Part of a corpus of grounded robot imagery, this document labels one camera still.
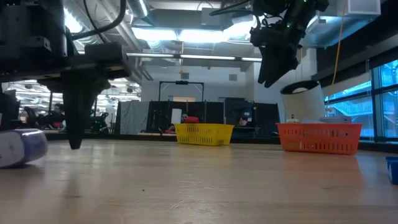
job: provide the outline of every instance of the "glass window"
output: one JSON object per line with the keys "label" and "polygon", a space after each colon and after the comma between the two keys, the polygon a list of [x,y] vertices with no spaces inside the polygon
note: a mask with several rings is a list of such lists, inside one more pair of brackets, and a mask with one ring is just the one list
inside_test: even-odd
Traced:
{"label": "glass window", "polygon": [[12,82],[6,90],[16,91],[16,98],[20,102],[19,119],[22,121],[26,121],[28,116],[25,107],[32,109],[36,116],[45,116],[49,112],[50,91],[36,80]]}
{"label": "glass window", "polygon": [[346,89],[344,91],[335,93],[330,96],[330,100],[342,98],[345,96],[355,95],[357,93],[363,93],[365,91],[371,91],[371,89],[372,89],[372,83],[370,81],[368,81],[368,82],[359,84],[357,86],[351,87],[349,89]]}
{"label": "glass window", "polygon": [[381,86],[398,84],[398,60],[380,66]]}
{"label": "glass window", "polygon": [[370,96],[333,103],[326,107],[329,108],[327,116],[350,116],[353,123],[363,124],[361,136],[374,136],[373,104]]}
{"label": "glass window", "polygon": [[392,91],[382,95],[383,129],[385,137],[398,137],[398,92]]}

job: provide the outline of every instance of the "table surface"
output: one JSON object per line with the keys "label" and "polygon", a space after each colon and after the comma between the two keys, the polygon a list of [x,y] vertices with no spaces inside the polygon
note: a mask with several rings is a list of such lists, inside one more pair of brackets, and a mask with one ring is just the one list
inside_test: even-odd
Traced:
{"label": "table surface", "polygon": [[84,140],[0,170],[0,223],[398,223],[383,153]]}

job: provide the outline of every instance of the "black partition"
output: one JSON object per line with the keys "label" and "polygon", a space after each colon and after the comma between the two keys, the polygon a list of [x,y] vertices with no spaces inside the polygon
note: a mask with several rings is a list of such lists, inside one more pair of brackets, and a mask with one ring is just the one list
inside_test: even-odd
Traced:
{"label": "black partition", "polygon": [[271,133],[278,132],[276,123],[280,122],[277,104],[255,103],[255,119],[259,128],[257,138],[270,138]]}
{"label": "black partition", "polygon": [[[224,117],[228,117],[228,114],[224,112],[225,108],[233,107],[228,105],[228,103],[231,102],[226,101],[224,105],[224,103],[220,102],[151,101],[146,132],[161,133],[168,129],[171,126],[172,110],[174,108],[181,109],[182,114],[199,118],[201,123],[223,124]],[[239,101],[238,106],[235,105],[235,107],[240,108],[242,105],[251,105],[252,108],[252,128],[255,133],[250,134],[250,138],[270,138],[272,132],[277,132],[276,123],[280,122],[277,104]]]}

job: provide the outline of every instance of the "cable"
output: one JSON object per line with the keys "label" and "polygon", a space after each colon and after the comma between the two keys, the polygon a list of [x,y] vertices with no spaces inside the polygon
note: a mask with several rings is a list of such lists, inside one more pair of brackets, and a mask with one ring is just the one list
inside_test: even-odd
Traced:
{"label": "cable", "polygon": [[126,9],[127,9],[127,0],[120,0],[120,12],[118,17],[110,24],[103,26],[101,28],[98,28],[98,30],[91,30],[91,31],[87,31],[87,32],[83,32],[81,34],[76,34],[72,36],[72,40],[78,40],[78,39],[82,39],[85,37],[89,37],[95,34],[99,34],[102,32],[105,32],[107,30],[113,29],[115,27],[117,27],[120,23],[122,23],[123,19],[124,19],[124,15],[126,14]]}
{"label": "cable", "polygon": [[340,55],[341,39],[343,38],[344,14],[345,14],[345,12],[346,12],[346,8],[347,8],[347,2],[345,1],[345,3],[344,3],[344,9],[343,9],[343,16],[341,17],[340,35],[339,35],[339,38],[338,38],[338,45],[337,45],[337,55],[336,55],[336,63],[335,63],[335,73],[334,73],[334,75],[333,75],[333,81],[331,82],[331,88],[333,88],[333,85],[335,84],[335,81],[336,81],[337,67],[338,67],[338,58],[339,58],[339,55]]}
{"label": "cable", "polygon": [[208,2],[208,1],[201,1],[201,2],[199,2],[199,5],[198,5],[198,7],[197,7],[197,10],[199,10],[199,6],[200,6],[202,3],[204,3],[204,2],[207,3],[207,4],[209,4],[209,5],[211,6],[211,8],[214,9],[213,5],[210,4],[210,2]]}
{"label": "cable", "polygon": [[243,2],[239,2],[239,3],[233,4],[233,5],[231,5],[231,6],[227,6],[227,7],[224,7],[224,8],[222,8],[222,9],[215,10],[215,11],[209,13],[209,15],[210,15],[210,16],[221,15],[221,14],[218,14],[218,13],[219,13],[219,12],[226,11],[226,10],[228,10],[228,9],[235,8],[235,7],[237,7],[237,6],[241,6],[241,5],[243,5],[243,4],[246,4],[246,3],[249,2],[249,1],[251,1],[251,0],[245,0],[245,1],[243,1]]}
{"label": "cable", "polygon": [[271,19],[271,18],[276,18],[276,17],[284,19],[282,16],[265,16],[265,17],[266,17],[266,19]]}
{"label": "cable", "polygon": [[87,0],[83,0],[83,4],[85,5],[86,14],[87,14],[88,19],[89,19],[90,22],[91,22],[91,25],[93,25],[94,30],[96,31],[96,33],[98,34],[98,36],[100,37],[100,39],[102,40],[102,42],[103,42],[103,43],[106,43],[104,37],[101,35],[100,32],[98,32],[98,28],[97,28],[97,26],[95,25],[94,20],[93,20],[93,18],[92,18],[91,15],[90,15],[90,12],[88,11]]}
{"label": "cable", "polygon": [[266,26],[266,27],[269,27],[268,20],[267,20],[266,18],[264,18],[264,19],[261,21],[261,24],[264,25],[264,26]]}

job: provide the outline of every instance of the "orange basket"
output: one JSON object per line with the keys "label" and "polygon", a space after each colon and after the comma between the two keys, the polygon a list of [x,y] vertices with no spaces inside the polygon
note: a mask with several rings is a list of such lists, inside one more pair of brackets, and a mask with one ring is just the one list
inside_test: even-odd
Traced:
{"label": "orange basket", "polygon": [[362,124],[277,124],[285,151],[354,155]]}

